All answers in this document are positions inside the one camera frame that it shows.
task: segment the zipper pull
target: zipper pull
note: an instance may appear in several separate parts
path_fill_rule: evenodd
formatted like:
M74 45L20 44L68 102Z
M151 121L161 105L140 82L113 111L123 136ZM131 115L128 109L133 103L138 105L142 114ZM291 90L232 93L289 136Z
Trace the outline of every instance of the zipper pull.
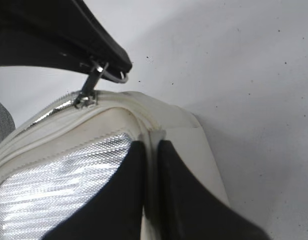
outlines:
M98 63L94 62L94 67L89 74L83 88L81 89L78 97L74 101L74 106L77 109L87 108L97 104L97 97L95 94L95 86L99 79L102 78L109 64L106 63L102 68Z

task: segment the metal ring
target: metal ring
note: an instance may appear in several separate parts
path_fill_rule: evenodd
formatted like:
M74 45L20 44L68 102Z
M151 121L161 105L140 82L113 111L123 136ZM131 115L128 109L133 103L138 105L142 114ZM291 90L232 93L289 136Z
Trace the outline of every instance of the metal ring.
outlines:
M126 73L120 72L121 78L118 78L108 71L105 68L102 68L96 61L93 61L95 68L102 73L102 76L106 78L106 80L111 81L116 84L125 84L128 81L128 75Z

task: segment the zipper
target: zipper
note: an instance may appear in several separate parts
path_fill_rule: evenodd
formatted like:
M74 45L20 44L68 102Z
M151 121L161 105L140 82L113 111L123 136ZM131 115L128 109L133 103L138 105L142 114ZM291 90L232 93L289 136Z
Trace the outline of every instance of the zipper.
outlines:
M12 144L11 141L17 140L23 133L36 128L40 123L54 116L55 114L64 113L64 112L73 112L73 111L81 111L81 109L77 109L74 106L75 99L79 95L79 92L73 92L67 94L58 100L51 103L45 109L40 111L30 120L26 121L21 127L11 133L3 142L0 144L0 159L1 154L9 148L9 145ZM140 115L143 119L145 119L151 130L159 130L160 124L152 117L152 115L145 109L145 107L140 104L138 101L133 100L130 96L123 95L123 93L113 93L108 91L95 91L97 102L94 105L89 106L89 108L93 109L97 106L101 108L109 108L109 107L126 107L127 109L131 109L134 113Z

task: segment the gray fabric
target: gray fabric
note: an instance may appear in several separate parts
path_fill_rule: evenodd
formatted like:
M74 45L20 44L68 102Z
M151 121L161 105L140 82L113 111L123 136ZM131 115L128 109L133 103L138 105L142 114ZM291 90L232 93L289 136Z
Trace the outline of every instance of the gray fabric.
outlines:
M15 130L14 120L7 109L0 103L0 143L13 130Z

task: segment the silver reflective lining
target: silver reflective lining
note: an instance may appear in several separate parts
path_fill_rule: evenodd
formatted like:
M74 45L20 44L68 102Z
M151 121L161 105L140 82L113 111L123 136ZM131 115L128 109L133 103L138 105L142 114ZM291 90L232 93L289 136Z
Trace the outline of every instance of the silver reflective lining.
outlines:
M38 240L92 198L116 172L131 138L109 137L0 185L0 240Z

